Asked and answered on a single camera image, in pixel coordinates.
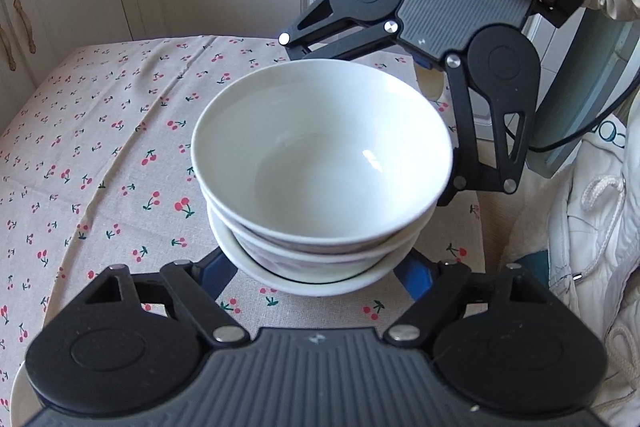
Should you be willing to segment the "white bowl pink flowers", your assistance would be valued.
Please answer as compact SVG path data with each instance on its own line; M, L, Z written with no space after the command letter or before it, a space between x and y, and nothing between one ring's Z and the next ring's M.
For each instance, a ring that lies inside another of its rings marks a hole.
M202 191L283 242L355 244L430 209L449 181L439 113L408 83L353 62L286 62L233 81L195 125Z
M338 243L336 239L329 239L326 244L304 244L300 242L273 239L241 225L213 202L207 202L207 209L212 210L230 231L233 237L242 247L247 247L251 254L275 255L288 259L302 259L303 257L331 257L337 256L345 259L375 258L389 254L401 245L413 241L431 220L435 212L435 206L431 205L422 216L412 221L398 232L377 239L365 239L356 243Z

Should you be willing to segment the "white jacket torso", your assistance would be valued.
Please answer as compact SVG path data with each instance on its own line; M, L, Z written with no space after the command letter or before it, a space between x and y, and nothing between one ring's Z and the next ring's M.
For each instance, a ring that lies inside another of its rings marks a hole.
M548 181L515 221L503 261L542 283L604 344L608 373L596 399L611 426L639 422L639 106L626 122L595 121L611 87L601 78L601 31L578 32L539 107L536 144L585 128L529 166Z

